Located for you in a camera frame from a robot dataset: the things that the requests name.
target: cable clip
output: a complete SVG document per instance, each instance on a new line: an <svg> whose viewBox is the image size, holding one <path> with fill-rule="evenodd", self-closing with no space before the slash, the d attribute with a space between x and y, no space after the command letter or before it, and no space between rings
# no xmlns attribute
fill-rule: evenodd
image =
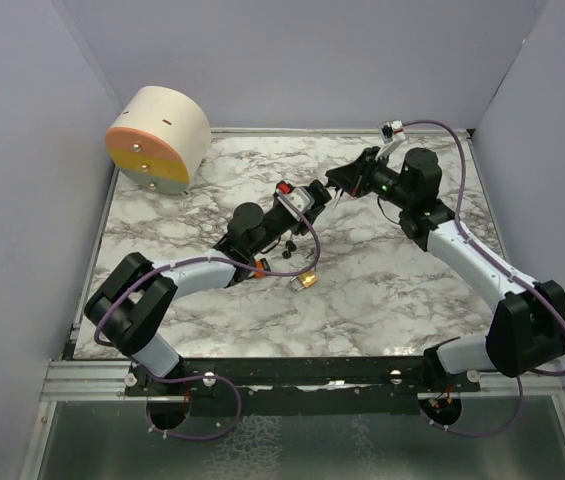
<svg viewBox="0 0 565 480"><path fill-rule="evenodd" d="M508 270L508 275L507 275L507 279L509 280L509 283L513 283L515 280L515 276L517 275L518 272L515 271L515 268L512 268L510 270Z"/></svg>

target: screw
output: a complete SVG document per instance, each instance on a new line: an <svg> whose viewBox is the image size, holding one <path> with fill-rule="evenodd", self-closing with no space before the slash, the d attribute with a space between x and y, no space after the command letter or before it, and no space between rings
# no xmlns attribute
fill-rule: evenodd
<svg viewBox="0 0 565 480"><path fill-rule="evenodd" d="M134 387L138 383L138 379L132 373L124 377L124 385L127 387Z"/></svg>
<svg viewBox="0 0 565 480"><path fill-rule="evenodd" d="M477 370L469 370L468 372L466 372L466 378L469 380L469 382L478 383L478 381L480 380L480 372L478 372Z"/></svg>
<svg viewBox="0 0 565 480"><path fill-rule="evenodd" d="M389 372L389 375L399 376L399 375L402 375L402 372L399 371L399 370L391 370L391 371ZM393 385L399 385L399 384L402 383L402 379L401 379L401 378L392 378L392 379L391 379L391 383L392 383Z"/></svg>

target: gold connector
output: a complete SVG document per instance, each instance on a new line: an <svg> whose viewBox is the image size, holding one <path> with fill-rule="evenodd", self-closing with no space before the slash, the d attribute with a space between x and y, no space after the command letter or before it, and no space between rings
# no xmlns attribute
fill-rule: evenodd
<svg viewBox="0 0 565 480"><path fill-rule="evenodd" d="M318 276L313 270L304 272L293 279L293 283L295 283L296 286L295 288L296 291L309 288L310 286L314 285L317 281L318 281Z"/></svg>

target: glass panel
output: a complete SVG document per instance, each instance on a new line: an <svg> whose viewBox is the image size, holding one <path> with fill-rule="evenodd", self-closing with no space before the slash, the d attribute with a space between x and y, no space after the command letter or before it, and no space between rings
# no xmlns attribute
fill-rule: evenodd
<svg viewBox="0 0 565 480"><path fill-rule="evenodd" d="M457 426L497 426L516 402L467 399ZM204 425L187 425L187 433L207 433L216 421L199 420ZM386 414L251 416L205 443L163 440L147 429L142 403L58 404L41 478L565 480L565 444L550 397L529 398L511 432L486 439Z"/></svg>

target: cylindrical object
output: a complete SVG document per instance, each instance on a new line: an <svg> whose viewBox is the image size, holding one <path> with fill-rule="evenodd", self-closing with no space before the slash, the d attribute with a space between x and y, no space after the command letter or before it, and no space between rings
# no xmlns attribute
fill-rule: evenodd
<svg viewBox="0 0 565 480"><path fill-rule="evenodd" d="M186 95L144 87L106 132L106 147L120 170L155 192L186 190L211 145L202 109Z"/></svg>

